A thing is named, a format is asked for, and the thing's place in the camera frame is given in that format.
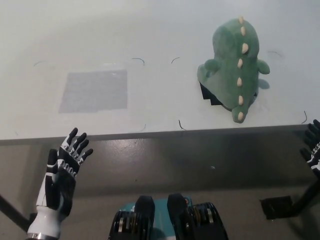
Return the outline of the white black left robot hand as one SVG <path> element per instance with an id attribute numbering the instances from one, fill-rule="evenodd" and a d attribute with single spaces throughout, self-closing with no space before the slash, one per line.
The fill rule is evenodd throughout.
<path id="1" fill-rule="evenodd" d="M 62 221 L 73 206 L 76 176 L 93 149 L 84 150 L 88 144 L 84 132 L 77 137 L 75 127 L 58 149 L 50 149 L 46 171 L 36 201 L 35 218 L 28 227 L 28 240 L 58 240 Z"/>

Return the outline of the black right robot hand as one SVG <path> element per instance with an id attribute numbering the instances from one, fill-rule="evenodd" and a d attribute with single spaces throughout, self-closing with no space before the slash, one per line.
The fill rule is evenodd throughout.
<path id="1" fill-rule="evenodd" d="M 304 132 L 304 143 L 307 148 L 301 148 L 300 154 L 312 170 L 314 175 L 320 178 L 320 122 L 317 119 L 313 123 L 307 125 L 307 130 Z"/>

